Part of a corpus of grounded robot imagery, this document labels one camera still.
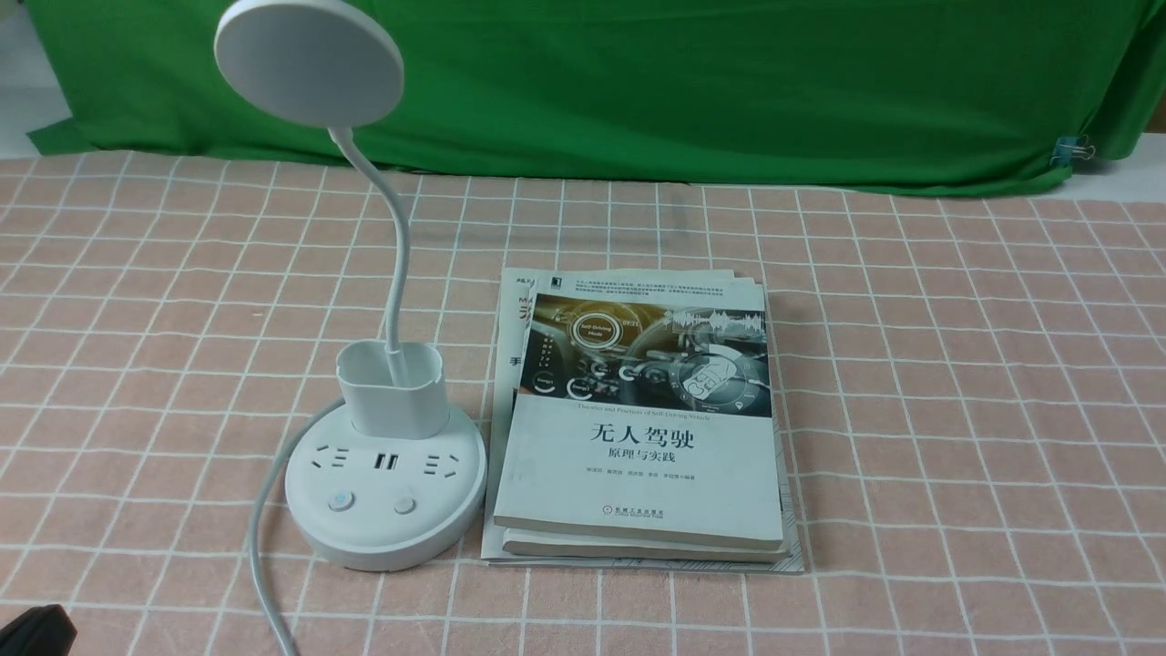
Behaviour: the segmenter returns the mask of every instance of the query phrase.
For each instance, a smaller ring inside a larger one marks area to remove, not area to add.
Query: black object
[[[77,628],[59,605],[40,606],[0,629],[0,656],[66,656]]]

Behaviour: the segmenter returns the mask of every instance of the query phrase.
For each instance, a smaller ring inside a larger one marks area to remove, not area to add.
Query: book cover
[[[779,550],[766,352],[756,284],[545,278],[493,521]]]

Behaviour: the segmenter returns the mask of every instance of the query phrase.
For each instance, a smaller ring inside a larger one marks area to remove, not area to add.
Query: pink checkered tablecloth
[[[402,334],[485,429],[503,266],[730,267],[770,289],[809,573],[378,577],[264,545],[304,656],[1166,654],[1166,205],[392,174]],[[243,557],[281,439],[375,334],[392,224],[354,171],[0,161],[0,621],[79,656],[261,655]]]

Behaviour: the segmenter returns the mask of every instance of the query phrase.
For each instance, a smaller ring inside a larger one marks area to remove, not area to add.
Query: pen holder
[[[352,426],[373,438],[423,440],[449,422],[441,353],[429,345],[401,345],[408,381],[393,381],[385,343],[361,340],[336,357],[340,394]]]

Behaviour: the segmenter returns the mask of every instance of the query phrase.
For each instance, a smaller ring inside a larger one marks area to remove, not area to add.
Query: lamp base
[[[431,436],[384,426],[387,437],[370,437],[352,422],[349,405],[332,410],[288,461],[288,507],[316,553],[351,570],[386,572],[456,544],[486,489],[486,451],[473,422],[455,407]]]

